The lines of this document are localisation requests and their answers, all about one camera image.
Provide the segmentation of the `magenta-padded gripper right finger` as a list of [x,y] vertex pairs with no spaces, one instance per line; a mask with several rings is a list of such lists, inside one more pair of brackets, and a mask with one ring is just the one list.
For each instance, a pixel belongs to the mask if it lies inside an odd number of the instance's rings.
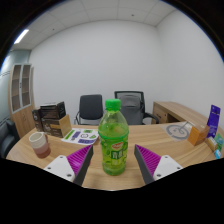
[[140,145],[135,145],[134,155],[145,184],[152,183],[182,169],[182,166],[169,155],[159,156]]

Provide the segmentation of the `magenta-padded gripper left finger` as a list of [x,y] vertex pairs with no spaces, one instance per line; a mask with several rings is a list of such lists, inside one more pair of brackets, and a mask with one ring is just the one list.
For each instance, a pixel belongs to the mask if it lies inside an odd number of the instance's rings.
[[93,146],[88,145],[68,156],[59,155],[44,170],[81,186],[92,156]]

